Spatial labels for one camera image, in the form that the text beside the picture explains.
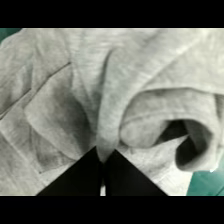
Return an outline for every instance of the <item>gray cloth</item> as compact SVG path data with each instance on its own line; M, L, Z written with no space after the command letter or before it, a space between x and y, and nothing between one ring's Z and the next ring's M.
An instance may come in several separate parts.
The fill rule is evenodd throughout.
M191 172L213 169L223 152L223 37L223 28L29 28L6 39L0 195L35 195L95 145L103 162L117 149L166 193L186 194ZM196 151L180 161L187 136Z

